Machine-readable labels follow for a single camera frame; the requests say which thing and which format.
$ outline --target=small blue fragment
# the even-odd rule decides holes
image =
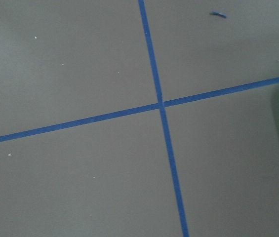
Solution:
[[[215,16],[220,16],[223,18],[227,18],[227,15],[225,15],[224,13],[218,12],[218,11],[212,11],[210,14],[215,15]]]

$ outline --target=gray floor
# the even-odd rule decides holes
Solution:
[[[145,5],[164,101],[279,77],[279,1]],[[165,108],[174,188],[145,37],[136,0],[0,0],[0,237],[279,237],[279,83]]]

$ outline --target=blue stripe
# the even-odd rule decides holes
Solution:
[[[99,122],[99,121],[108,120],[108,119],[114,119],[114,118],[123,117],[123,116],[127,116],[127,115],[133,115],[133,114],[137,114],[137,113],[141,113],[141,112],[145,112],[145,111],[156,110],[158,108],[159,108],[158,104],[145,105],[145,106],[136,107],[133,109],[117,111],[117,112],[94,116],[94,117],[90,117],[90,118],[83,118],[83,119],[79,119],[79,120],[75,120],[75,121],[64,122],[64,123],[60,123],[60,124],[36,128],[36,129],[23,131],[23,132],[17,132],[17,133],[1,136],[0,142],[18,139],[18,138],[22,138],[22,137],[33,136],[33,135],[46,133],[46,132],[52,132],[52,131],[61,130],[61,129],[69,128],[69,127],[80,126],[80,125],[84,125],[84,124],[88,124],[88,123]]]
[[[211,91],[211,92],[187,96],[187,97],[174,99],[174,100],[168,100],[168,101],[164,102],[164,105],[166,107],[180,105],[180,104],[189,103],[189,102],[193,102],[193,101],[197,101],[197,100],[203,100],[203,99],[207,99],[207,98],[211,98],[211,97],[215,97],[215,96],[231,94],[231,93],[235,93],[235,92],[239,92],[239,91],[243,91],[243,90],[250,90],[250,89],[254,89],[254,88],[258,88],[258,87],[262,87],[262,86],[266,86],[266,85],[277,84],[277,83],[279,83],[279,78],[261,80],[261,81],[257,81],[257,82],[253,82],[253,83],[249,83],[249,84],[229,87],[226,89],[215,90],[215,91]]]
[[[164,134],[164,139],[165,139],[166,148],[167,148],[167,152],[168,152],[169,165],[170,165],[170,170],[171,170],[171,175],[172,175],[172,182],[173,182],[173,186],[174,186],[177,207],[178,207],[179,217],[180,217],[180,222],[181,222],[182,234],[183,234],[183,237],[188,237],[189,236],[188,225],[187,225],[187,221],[186,221],[186,217],[185,217],[181,188],[180,188],[179,177],[178,177],[177,168],[176,168],[176,164],[175,164],[174,152],[173,152],[173,147],[172,147],[172,142],[171,142],[171,136],[170,136],[169,126],[168,126],[167,116],[166,116],[166,112],[165,112],[165,106],[164,106],[164,103],[162,100],[161,84],[160,84],[159,75],[158,75],[158,68],[157,68],[157,63],[156,63],[156,58],[155,58],[155,53],[154,53],[153,42],[152,42],[151,35],[150,35],[145,4],[144,4],[143,0],[138,0],[138,4],[139,4],[141,18],[142,18],[142,22],[143,22],[143,28],[144,28],[144,33],[145,33],[145,38],[146,38],[146,43],[147,43],[147,49],[148,49],[151,69],[153,72],[153,78],[154,78],[158,105],[159,105],[159,110],[160,110],[160,117],[161,117],[161,122],[162,122],[162,126],[163,126],[163,134]]]

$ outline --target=floor tile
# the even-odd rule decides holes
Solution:
[[[158,111],[0,143],[0,237],[173,237]]]
[[[145,3],[165,100],[279,77],[279,1]]]
[[[167,108],[191,236],[279,236],[278,94],[273,85]]]
[[[155,102],[137,1],[0,0],[0,135]]]

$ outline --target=blue line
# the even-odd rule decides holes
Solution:
[[[154,78],[158,105],[159,105],[159,110],[160,110],[160,117],[161,117],[161,122],[162,122],[162,126],[163,126],[163,134],[164,134],[164,139],[165,139],[165,143],[166,143],[166,147],[167,147],[169,165],[170,165],[170,170],[171,170],[171,175],[172,175],[172,182],[173,182],[173,186],[174,186],[175,196],[176,196],[176,200],[177,200],[177,207],[178,207],[179,216],[180,216],[182,234],[183,234],[183,237],[188,237],[189,236],[188,225],[187,225],[187,221],[186,221],[186,217],[185,217],[183,199],[182,199],[182,194],[181,194],[181,188],[180,188],[177,168],[176,168],[176,164],[175,164],[175,158],[174,158],[174,152],[173,152],[173,147],[172,147],[172,142],[171,142],[169,125],[168,125],[168,121],[167,121],[165,106],[164,106],[164,103],[162,100],[161,84],[160,84],[160,80],[159,80],[158,68],[157,68],[157,63],[156,63],[156,58],[155,58],[155,53],[154,53],[153,42],[152,42],[151,35],[150,35],[144,0],[138,0],[138,4],[139,4],[139,9],[140,9],[140,13],[141,13],[142,22],[143,22],[143,28],[144,28],[144,33],[145,33],[145,37],[146,37],[146,43],[147,43],[147,49],[148,49],[151,69],[153,72],[153,78]]]
[[[33,136],[33,135],[46,133],[46,132],[57,131],[57,130],[61,130],[61,129],[69,128],[69,127],[75,127],[75,126],[88,124],[88,123],[99,122],[99,121],[108,120],[108,119],[114,119],[114,118],[123,117],[123,116],[127,116],[127,115],[133,115],[133,114],[137,114],[137,113],[141,113],[141,112],[145,112],[145,111],[157,110],[158,108],[159,108],[158,104],[145,105],[145,106],[136,107],[133,109],[117,111],[117,112],[94,116],[94,117],[90,117],[90,118],[83,118],[83,119],[79,119],[79,120],[75,120],[75,121],[64,122],[64,123],[60,123],[60,124],[36,128],[36,129],[23,131],[23,132],[17,132],[17,133],[1,136],[0,142],[14,140],[17,138],[22,138],[22,137]]]
[[[174,106],[174,105],[180,105],[188,102],[193,102],[197,100],[203,100],[211,97],[216,97],[216,96],[221,96],[221,95],[226,95],[226,94],[231,94],[243,90],[250,90],[266,85],[272,85],[272,84],[277,84],[279,83],[279,78],[273,78],[273,79],[267,79],[267,80],[261,80],[249,84],[244,84],[244,85],[238,85],[226,89],[221,89],[221,90],[215,90],[211,92],[206,92],[202,94],[197,94],[197,95],[192,95],[192,96],[187,96],[179,99],[174,99],[174,100],[168,100],[164,102],[165,107],[169,106]]]

